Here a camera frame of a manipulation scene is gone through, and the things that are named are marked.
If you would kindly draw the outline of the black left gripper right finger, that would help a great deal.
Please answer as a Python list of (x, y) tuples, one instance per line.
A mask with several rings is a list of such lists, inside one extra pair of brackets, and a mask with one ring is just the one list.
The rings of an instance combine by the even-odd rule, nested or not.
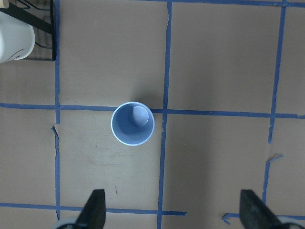
[(242, 189), (239, 204), (240, 222), (245, 229), (273, 229), (281, 221), (250, 189)]

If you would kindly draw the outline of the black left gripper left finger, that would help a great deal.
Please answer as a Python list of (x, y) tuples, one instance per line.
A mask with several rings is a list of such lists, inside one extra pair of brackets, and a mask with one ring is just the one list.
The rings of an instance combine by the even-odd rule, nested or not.
[(102, 229), (106, 221), (106, 203), (104, 189), (95, 189), (78, 216), (77, 229)]

